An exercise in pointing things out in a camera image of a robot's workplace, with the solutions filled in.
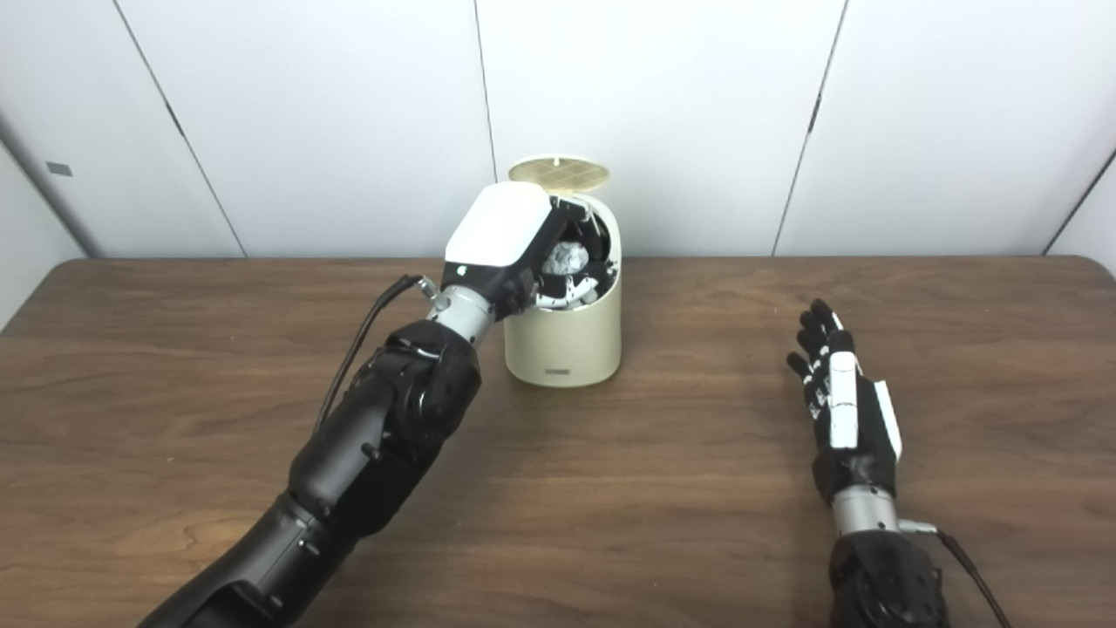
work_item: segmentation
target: black cable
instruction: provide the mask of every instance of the black cable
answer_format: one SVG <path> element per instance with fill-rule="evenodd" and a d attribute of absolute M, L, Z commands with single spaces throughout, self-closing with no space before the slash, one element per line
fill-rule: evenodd
<path fill-rule="evenodd" d="M 340 390 L 341 381 L 345 380 L 345 374 L 347 374 L 349 367 L 353 366 L 353 360 L 356 358 L 357 352 L 360 351 L 360 346 L 364 345 L 364 339 L 368 336 L 368 330 L 372 329 L 372 323 L 376 320 L 379 311 L 386 307 L 388 302 L 394 300 L 395 297 L 406 291 L 407 288 L 417 283 L 421 279 L 422 274 L 404 274 L 394 283 L 388 286 L 383 293 L 376 297 L 376 301 L 372 303 L 372 309 L 368 310 L 367 317 L 365 317 L 364 322 L 360 323 L 360 328 L 357 330 L 356 337 L 353 339 L 353 345 L 349 346 L 349 350 L 345 355 L 345 359 L 341 360 L 341 366 L 337 369 L 337 375 L 334 376 L 334 381 L 329 384 L 329 390 L 326 393 L 326 399 L 321 403 L 321 409 L 318 410 L 318 421 L 314 423 L 314 432 L 321 429 L 321 425 L 326 423 L 326 417 L 328 417 L 329 412 L 333 410 L 334 399 L 337 398 L 337 392 Z"/>
<path fill-rule="evenodd" d="M 995 618 L 1000 621 L 1000 626 L 1003 628 L 1011 628 L 1011 622 L 1008 621 L 1008 616 L 1003 613 L 1003 609 L 1000 608 L 1000 603 L 995 601 L 995 596 L 992 595 L 992 589 L 989 589 L 988 583 L 980 577 L 980 573 L 977 571 L 977 566 L 969 558 L 969 554 L 961 549 L 961 543 L 958 543 L 956 539 L 950 537 L 941 530 L 937 531 L 937 540 L 945 545 L 945 549 L 953 554 L 953 558 L 958 559 L 961 567 L 963 567 L 969 576 L 972 577 L 973 582 L 977 583 L 977 588 L 980 589 L 980 592 L 984 595 L 984 599 L 988 600 L 988 606 L 992 607 L 992 612 L 995 613 Z"/>

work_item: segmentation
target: trash can lid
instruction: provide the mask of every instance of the trash can lid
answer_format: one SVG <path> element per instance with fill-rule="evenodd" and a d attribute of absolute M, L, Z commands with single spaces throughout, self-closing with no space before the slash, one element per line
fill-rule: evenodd
<path fill-rule="evenodd" d="M 516 162 L 508 171 L 508 177 L 536 183 L 548 194 L 566 195 L 604 185 L 608 181 L 608 168 L 577 155 L 543 154 Z"/>

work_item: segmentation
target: black robotic arm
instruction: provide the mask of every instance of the black robotic arm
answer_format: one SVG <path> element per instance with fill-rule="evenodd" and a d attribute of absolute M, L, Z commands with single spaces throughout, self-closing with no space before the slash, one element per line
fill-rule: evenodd
<path fill-rule="evenodd" d="M 903 452 L 887 385 L 866 377 L 853 335 L 818 299 L 799 319 L 806 357 L 787 364 L 802 379 L 818 455 L 814 484 L 838 539 L 829 561 L 833 628 L 949 628 L 941 572 L 902 532 L 895 467 Z"/>
<path fill-rule="evenodd" d="M 547 254 L 581 214 L 584 207 L 530 183 L 485 187 L 446 245 L 442 290 L 431 294 L 426 320 L 393 332 L 336 408 L 327 397 L 324 421 L 295 456 L 275 504 L 140 628 L 295 622 L 430 470 L 480 388 L 475 347 L 491 326 L 532 302 Z M 421 281 L 403 277 L 388 291 Z"/>

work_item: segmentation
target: white finger segment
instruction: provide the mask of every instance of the white finger segment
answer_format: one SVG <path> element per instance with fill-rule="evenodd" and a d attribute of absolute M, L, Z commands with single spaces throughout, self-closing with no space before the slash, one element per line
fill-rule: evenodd
<path fill-rule="evenodd" d="M 829 358 L 829 446 L 834 450 L 856 448 L 856 356 L 850 351 L 838 351 Z"/>
<path fill-rule="evenodd" d="M 887 429 L 887 441 L 892 442 L 895 462 L 903 455 L 903 437 L 899 436 L 899 424 L 895 419 L 895 408 L 892 406 L 892 394 L 887 392 L 887 383 L 876 383 L 876 398 L 879 399 L 879 414 L 884 417 L 884 428 Z"/>

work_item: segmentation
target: wooden table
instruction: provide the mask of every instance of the wooden table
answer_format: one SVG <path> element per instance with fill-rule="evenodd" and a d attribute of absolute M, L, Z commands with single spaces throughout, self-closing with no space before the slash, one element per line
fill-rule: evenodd
<path fill-rule="evenodd" d="M 0 336 L 0 626 L 132 626 L 283 487 L 372 298 L 436 260 L 81 260 Z M 638 259 L 624 364 L 503 368 L 300 626 L 825 628 L 834 539 L 783 366 L 826 297 L 886 377 L 901 513 L 1017 628 L 1116 621 L 1116 284 L 1079 258 Z M 373 342 L 421 318 L 417 292 Z M 992 626 L 932 540 L 955 628 Z"/>

